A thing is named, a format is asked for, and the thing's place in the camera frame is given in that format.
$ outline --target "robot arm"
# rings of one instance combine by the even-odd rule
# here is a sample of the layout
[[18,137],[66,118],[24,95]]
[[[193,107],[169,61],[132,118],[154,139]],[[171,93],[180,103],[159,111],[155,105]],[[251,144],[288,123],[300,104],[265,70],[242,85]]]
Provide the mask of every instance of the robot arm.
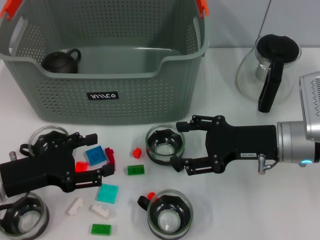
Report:
[[171,158],[177,172],[185,168],[188,175],[222,174],[234,160],[261,159],[259,172],[264,173],[273,167],[264,165],[266,159],[278,161],[277,130],[273,125],[231,126],[224,116],[194,115],[190,123],[178,122],[176,127],[179,132],[207,131],[205,146],[208,154],[208,157],[197,159]]
[[0,164],[0,198],[12,197],[54,185],[69,193],[75,189],[102,185],[102,177],[113,175],[115,166],[75,172],[73,150],[98,143],[97,134],[82,137],[78,132],[66,136],[52,131],[39,137],[32,150],[34,156]]

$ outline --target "black pitcher handle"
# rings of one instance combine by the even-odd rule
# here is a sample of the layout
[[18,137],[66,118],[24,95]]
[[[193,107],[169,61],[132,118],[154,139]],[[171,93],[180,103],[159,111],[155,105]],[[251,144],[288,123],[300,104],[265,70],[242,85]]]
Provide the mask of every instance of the black pitcher handle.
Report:
[[73,54],[74,52],[76,52],[77,54],[78,54],[78,57],[76,58],[76,64],[78,64],[79,62],[80,62],[80,60],[81,60],[81,52],[80,52],[80,50],[79,49],[76,49],[76,48],[74,48],[74,49],[71,49],[70,51],[68,51],[66,54],[67,55],[69,55],[69,56],[71,56],[71,54]]
[[150,200],[147,197],[140,196],[137,202],[141,208],[143,208],[146,211],[148,210],[148,205],[150,203]]
[[266,80],[262,92],[259,97],[258,111],[262,113],[269,113],[277,95],[279,86],[282,81],[284,72],[284,60],[281,57],[276,57],[270,64]]

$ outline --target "basket logo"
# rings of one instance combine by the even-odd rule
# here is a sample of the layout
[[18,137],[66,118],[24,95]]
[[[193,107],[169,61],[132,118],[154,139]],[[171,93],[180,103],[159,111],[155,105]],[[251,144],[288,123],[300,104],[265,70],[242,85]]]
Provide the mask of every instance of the basket logo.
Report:
[[87,92],[89,100],[114,100],[119,99],[117,91],[104,91],[104,92]]

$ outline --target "black pitcher lid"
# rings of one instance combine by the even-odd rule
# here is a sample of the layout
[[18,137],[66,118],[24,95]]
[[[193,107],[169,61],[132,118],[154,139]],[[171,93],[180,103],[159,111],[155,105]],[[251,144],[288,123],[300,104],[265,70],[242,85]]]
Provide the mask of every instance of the black pitcher lid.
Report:
[[278,57],[282,58],[285,64],[294,62],[300,55],[300,47],[294,40],[274,34],[261,37],[256,44],[256,50],[269,61]]

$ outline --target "blue block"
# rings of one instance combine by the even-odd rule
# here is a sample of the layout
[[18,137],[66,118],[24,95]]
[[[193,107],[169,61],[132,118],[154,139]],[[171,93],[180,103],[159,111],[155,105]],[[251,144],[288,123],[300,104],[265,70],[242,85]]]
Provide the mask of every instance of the blue block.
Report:
[[91,166],[102,163],[103,161],[107,160],[106,155],[101,146],[92,148],[86,151],[85,153],[89,159]]
[[99,202],[104,202],[108,204],[115,204],[118,190],[119,190],[118,186],[102,184],[96,200]]

